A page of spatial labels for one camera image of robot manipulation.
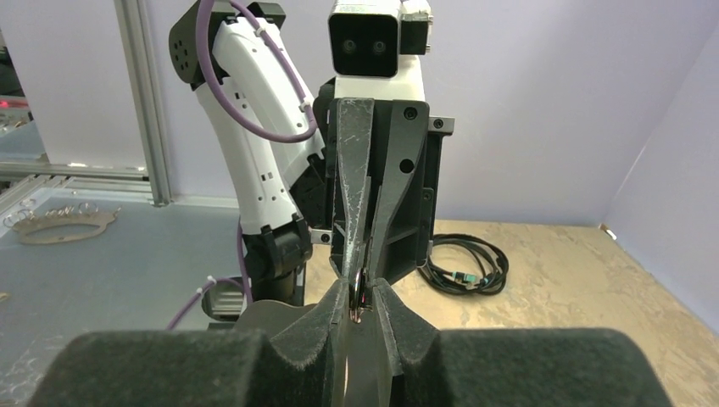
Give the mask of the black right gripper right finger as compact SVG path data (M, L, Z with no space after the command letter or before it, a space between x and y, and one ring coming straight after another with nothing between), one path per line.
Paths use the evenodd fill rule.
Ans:
M668 406L648 358L608 328L440 330L372 288L386 406Z

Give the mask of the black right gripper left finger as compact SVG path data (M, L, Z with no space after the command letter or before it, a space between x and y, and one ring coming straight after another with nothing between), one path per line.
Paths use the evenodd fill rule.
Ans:
M346 310L347 281L324 298ZM250 406L245 376L266 342L233 330L88 332L57 355L29 405Z

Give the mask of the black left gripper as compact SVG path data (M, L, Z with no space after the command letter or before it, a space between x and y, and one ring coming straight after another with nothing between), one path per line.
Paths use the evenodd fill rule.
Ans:
M368 279L396 282L427 262L442 142L453 121L432 117L422 101L334 93L329 80L313 105L326 143L318 168L325 202L313 223L332 231L338 275L358 277L364 257Z

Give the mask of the silver keyring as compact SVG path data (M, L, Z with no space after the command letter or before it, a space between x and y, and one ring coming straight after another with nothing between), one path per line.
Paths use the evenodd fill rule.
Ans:
M348 316L355 324L359 324L364 312L371 309L366 293L367 275L367 268L360 267L348 280Z

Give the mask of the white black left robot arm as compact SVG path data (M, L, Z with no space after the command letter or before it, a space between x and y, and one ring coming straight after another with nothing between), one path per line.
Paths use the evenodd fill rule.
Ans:
M336 1L327 19L333 77L312 94L289 57L278 3L195 2L172 26L170 59L207 115L240 211L240 274L199 294L209 311L299 306L317 244L358 302L432 250L442 142L421 58L434 23L426 1Z

